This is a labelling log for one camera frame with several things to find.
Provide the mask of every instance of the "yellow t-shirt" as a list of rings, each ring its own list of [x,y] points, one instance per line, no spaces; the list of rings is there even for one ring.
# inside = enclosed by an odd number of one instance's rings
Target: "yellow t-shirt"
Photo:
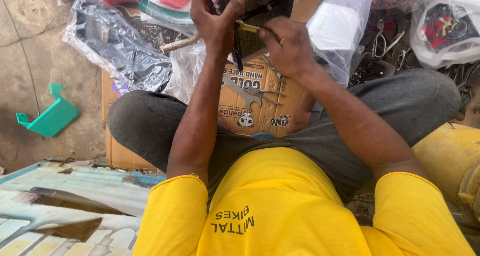
[[[320,167],[288,148],[243,155],[208,214],[207,198],[195,175],[155,186],[133,255],[475,255],[439,190],[410,173],[378,181],[373,227],[359,226]]]

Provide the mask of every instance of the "dirt ground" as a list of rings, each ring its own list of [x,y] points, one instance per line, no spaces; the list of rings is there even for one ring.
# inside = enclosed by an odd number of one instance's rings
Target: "dirt ground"
[[[57,0],[0,0],[0,165],[11,173],[46,157],[102,159],[105,124],[101,119],[101,71],[62,42],[69,6]],[[53,102],[49,83],[81,116],[56,137],[42,140],[19,125]]]

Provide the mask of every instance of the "man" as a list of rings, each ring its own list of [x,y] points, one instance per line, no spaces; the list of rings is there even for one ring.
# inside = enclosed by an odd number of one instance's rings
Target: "man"
[[[324,111],[303,106],[310,125],[286,137],[237,136],[217,106],[245,0],[220,16],[208,1],[191,5],[207,57],[188,107],[134,91],[110,109],[115,139],[168,178],[150,192],[134,255],[474,255],[410,149],[458,109],[449,79],[412,70],[345,90],[315,63],[305,26],[275,18],[259,33],[273,64]],[[342,200],[372,174],[373,227],[360,227]]]

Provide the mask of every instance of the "panda logo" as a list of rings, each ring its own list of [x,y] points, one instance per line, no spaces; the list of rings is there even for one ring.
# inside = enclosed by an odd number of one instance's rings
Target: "panda logo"
[[[237,125],[253,128],[254,120],[252,119],[252,114],[249,112],[244,112],[243,116],[238,120]]]

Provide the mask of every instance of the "green plastic piece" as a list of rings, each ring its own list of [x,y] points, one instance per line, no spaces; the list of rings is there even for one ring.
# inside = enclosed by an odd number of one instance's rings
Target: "green plastic piece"
[[[50,83],[50,94],[55,102],[32,123],[28,123],[26,114],[18,112],[18,124],[47,137],[57,135],[80,115],[80,111],[75,106],[59,95],[62,90],[61,84]]]
[[[189,12],[177,12],[172,11],[164,7],[150,2],[148,0],[142,0],[138,5],[138,9],[147,15],[164,22],[165,24],[175,26],[194,26],[194,22],[190,18]]]

